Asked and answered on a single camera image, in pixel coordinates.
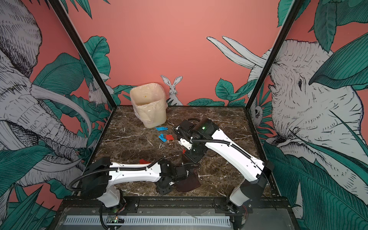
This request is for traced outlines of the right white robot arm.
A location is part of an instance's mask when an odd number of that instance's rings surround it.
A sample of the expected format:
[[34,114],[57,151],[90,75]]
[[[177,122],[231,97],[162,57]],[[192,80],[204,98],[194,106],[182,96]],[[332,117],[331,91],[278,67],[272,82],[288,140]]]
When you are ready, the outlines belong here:
[[232,211],[251,200],[259,200],[274,170],[270,161],[262,161],[232,141],[218,125],[210,119],[190,119],[182,121],[173,128],[178,142],[187,149],[185,155],[198,163],[207,150],[212,150],[235,167],[244,180],[233,189],[228,197],[228,206]]

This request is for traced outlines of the brown hand brush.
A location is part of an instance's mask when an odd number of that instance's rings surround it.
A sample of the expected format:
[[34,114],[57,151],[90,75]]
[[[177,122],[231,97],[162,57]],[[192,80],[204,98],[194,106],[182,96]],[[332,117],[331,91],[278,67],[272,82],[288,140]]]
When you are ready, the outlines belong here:
[[192,163],[192,161],[185,155],[181,154],[182,164]]

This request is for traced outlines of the dark brown dustpan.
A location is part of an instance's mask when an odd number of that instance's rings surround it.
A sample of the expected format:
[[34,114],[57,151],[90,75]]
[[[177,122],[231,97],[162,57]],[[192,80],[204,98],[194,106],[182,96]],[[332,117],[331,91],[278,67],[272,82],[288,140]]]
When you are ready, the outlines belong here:
[[200,168],[198,163],[186,163],[175,168],[174,187],[178,192],[190,192],[201,186],[198,180],[198,168]]

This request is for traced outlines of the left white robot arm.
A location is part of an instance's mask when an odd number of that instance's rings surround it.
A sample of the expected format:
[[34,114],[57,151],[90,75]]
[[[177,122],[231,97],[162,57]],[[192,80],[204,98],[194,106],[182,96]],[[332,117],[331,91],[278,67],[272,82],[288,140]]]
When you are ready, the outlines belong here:
[[148,164],[113,163],[103,157],[86,168],[85,173],[71,182],[70,187],[79,183],[80,197],[97,199],[106,208],[123,205],[125,201],[116,185],[130,182],[152,182],[162,196],[173,190],[173,185],[187,179],[189,164],[174,165],[160,158]]

